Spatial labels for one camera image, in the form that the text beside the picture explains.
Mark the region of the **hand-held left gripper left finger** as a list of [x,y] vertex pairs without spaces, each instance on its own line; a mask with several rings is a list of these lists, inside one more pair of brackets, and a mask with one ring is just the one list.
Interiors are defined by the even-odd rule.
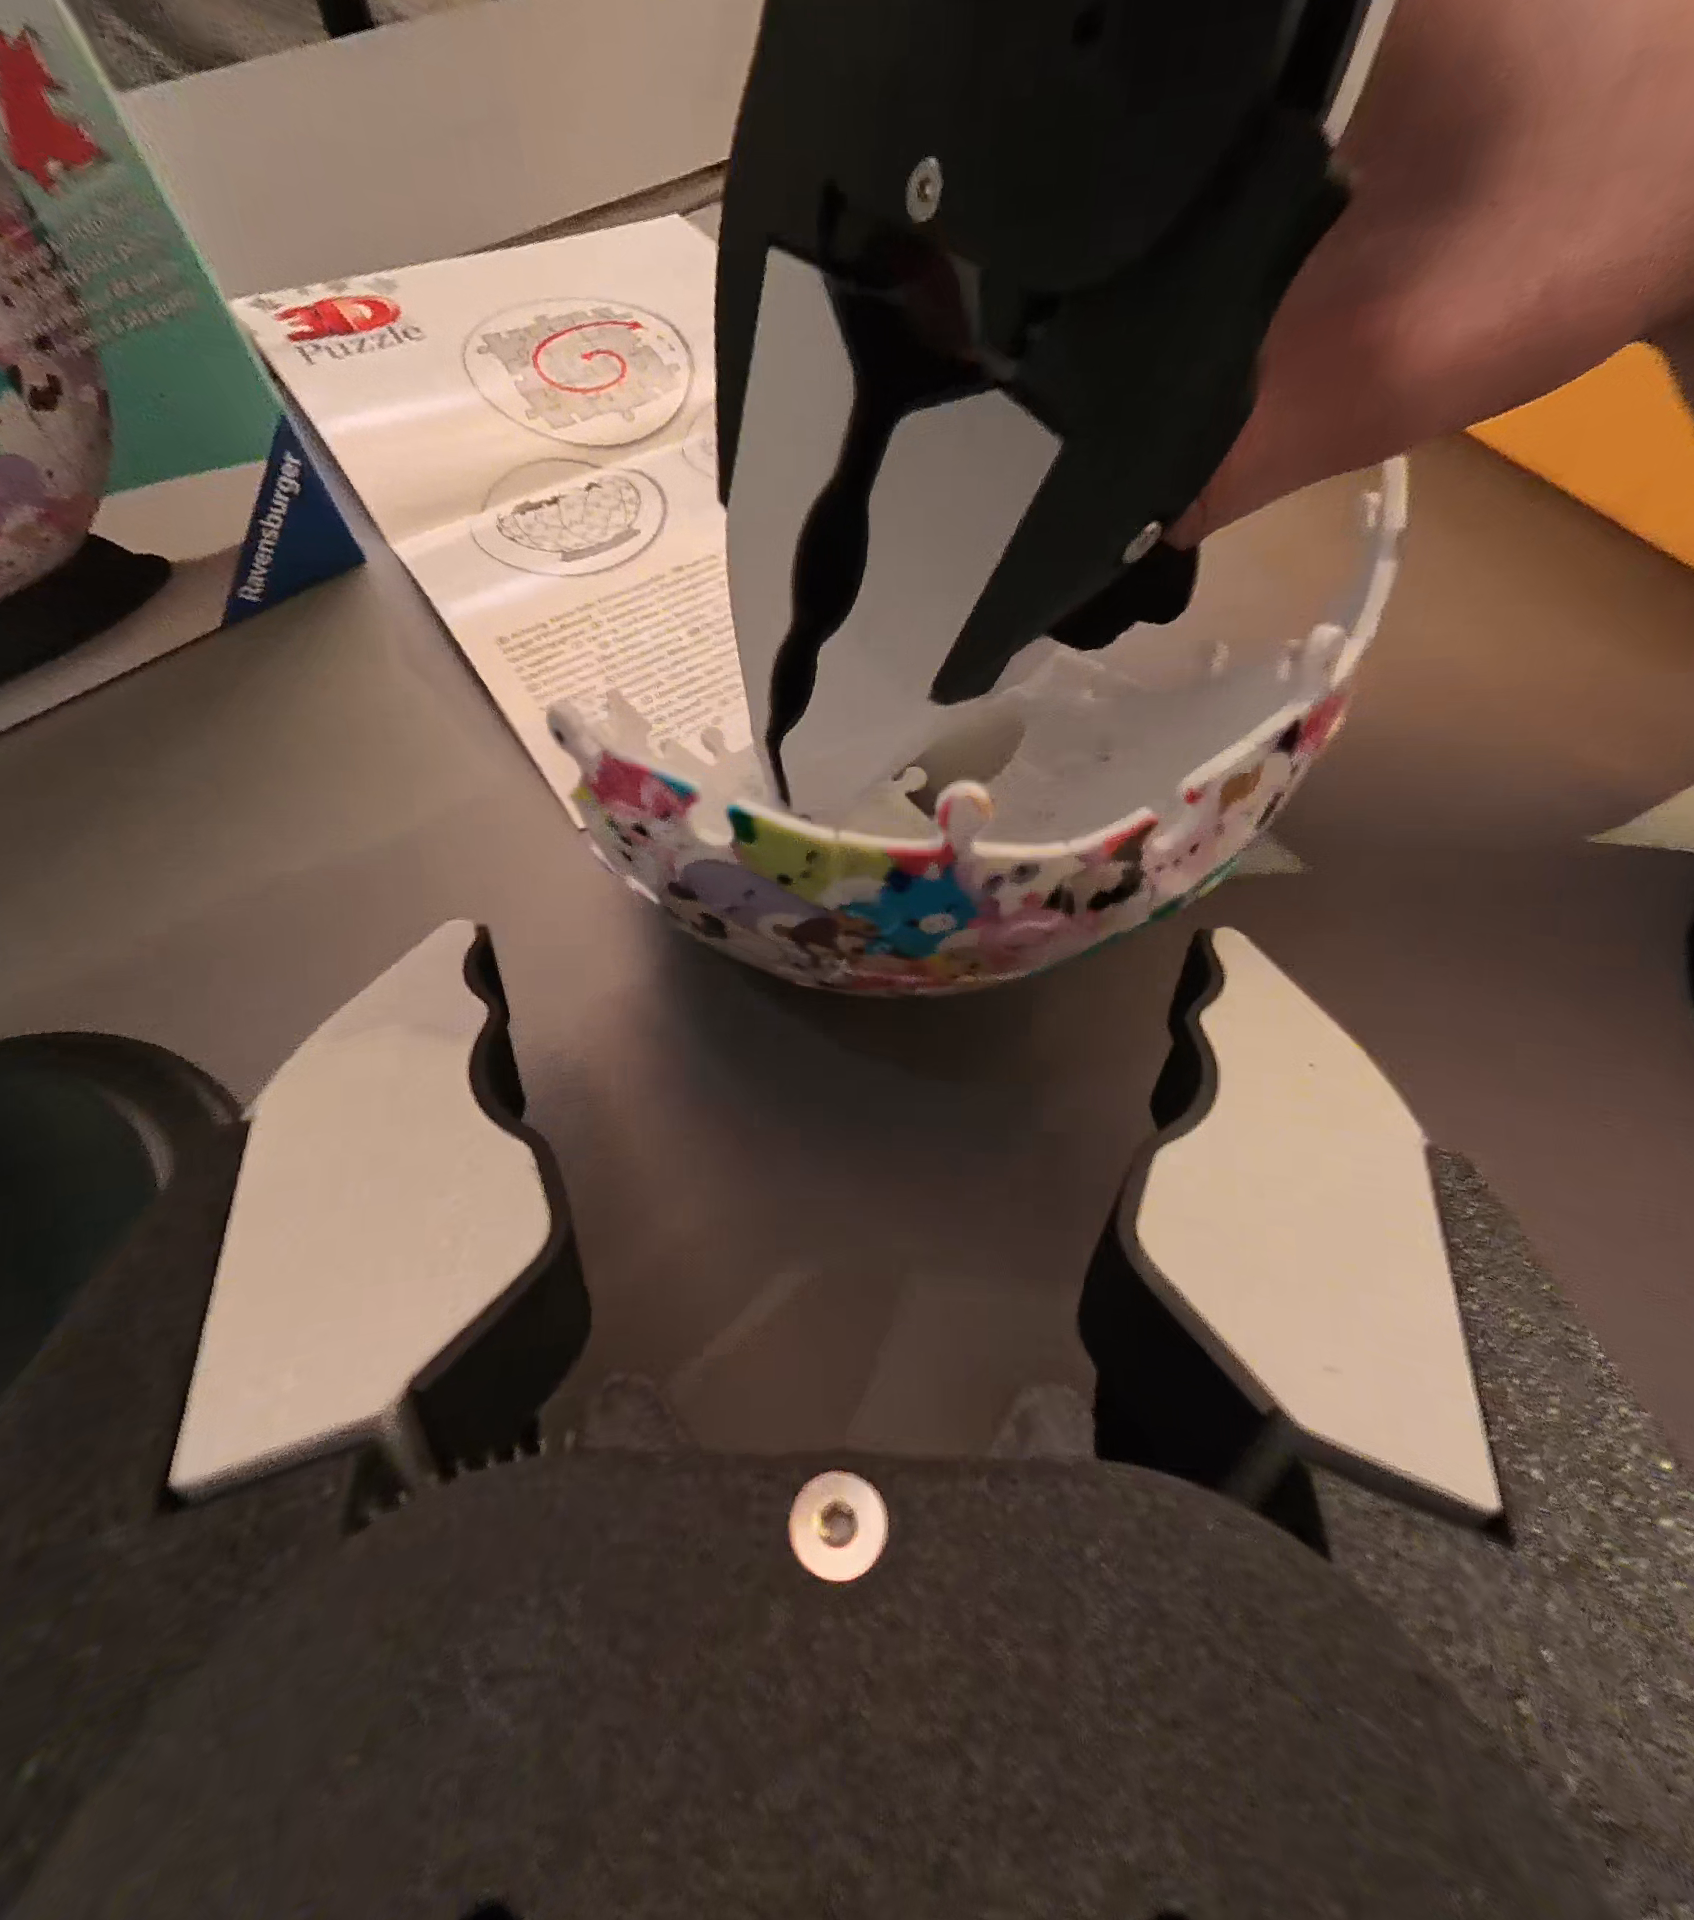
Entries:
[[167,1493],[364,1456],[405,1494],[535,1453],[590,1331],[493,937],[443,924],[248,1111]]

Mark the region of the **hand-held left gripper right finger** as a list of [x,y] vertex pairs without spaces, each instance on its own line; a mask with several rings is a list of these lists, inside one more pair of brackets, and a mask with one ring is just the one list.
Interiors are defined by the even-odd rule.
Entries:
[[1507,1521],[1431,1142],[1243,932],[1192,937],[1080,1285],[1093,1455],[1322,1532],[1314,1472]]

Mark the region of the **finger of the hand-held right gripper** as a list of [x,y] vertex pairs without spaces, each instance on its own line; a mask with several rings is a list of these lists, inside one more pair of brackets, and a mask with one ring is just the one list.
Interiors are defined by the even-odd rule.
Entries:
[[848,812],[952,728],[965,697],[942,704],[932,686],[1059,450],[1003,391],[895,427],[869,492],[858,587],[783,749],[792,810]]
[[890,431],[857,425],[858,373],[827,275],[764,256],[726,497],[726,578],[749,725],[785,805],[858,805],[892,769],[903,699]]

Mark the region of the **assembled white puzzle section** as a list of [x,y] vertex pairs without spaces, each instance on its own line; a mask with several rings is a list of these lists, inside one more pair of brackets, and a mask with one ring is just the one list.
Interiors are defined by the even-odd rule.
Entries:
[[547,733],[599,863],[703,949],[834,996],[1007,987],[1197,905],[1336,741],[1388,611],[1410,462],[1347,483],[1361,564],[1308,628],[1253,637],[1211,580],[1102,655],[1044,641],[838,825],[773,800],[718,731],[690,745],[619,694],[556,703]]

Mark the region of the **black round ball stand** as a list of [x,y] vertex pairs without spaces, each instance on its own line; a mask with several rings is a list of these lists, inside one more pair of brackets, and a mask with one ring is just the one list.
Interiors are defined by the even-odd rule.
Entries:
[[219,1080],[156,1045],[0,1039],[0,1396],[188,1152],[238,1115]]

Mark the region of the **colourful puzzle box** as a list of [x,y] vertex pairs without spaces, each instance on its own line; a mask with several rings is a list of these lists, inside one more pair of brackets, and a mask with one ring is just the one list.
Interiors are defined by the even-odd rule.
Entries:
[[364,562],[62,4],[0,4],[0,737]]

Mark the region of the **person's right hand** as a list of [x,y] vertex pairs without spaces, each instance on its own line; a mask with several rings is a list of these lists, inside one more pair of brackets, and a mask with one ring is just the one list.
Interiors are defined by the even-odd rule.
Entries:
[[1350,202],[1171,543],[1507,415],[1638,339],[1693,27],[1689,4],[1397,4],[1338,148]]

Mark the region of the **white instruction leaflet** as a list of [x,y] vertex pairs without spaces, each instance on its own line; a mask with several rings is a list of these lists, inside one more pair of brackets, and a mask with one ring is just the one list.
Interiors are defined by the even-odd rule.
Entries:
[[682,214],[232,304],[565,806],[551,708],[690,776],[753,747],[714,306]]

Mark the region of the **yellow storage bin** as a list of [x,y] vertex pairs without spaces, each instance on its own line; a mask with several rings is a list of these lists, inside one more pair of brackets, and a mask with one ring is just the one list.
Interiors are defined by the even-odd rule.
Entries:
[[1623,348],[1469,434],[1694,572],[1694,413],[1657,348]]

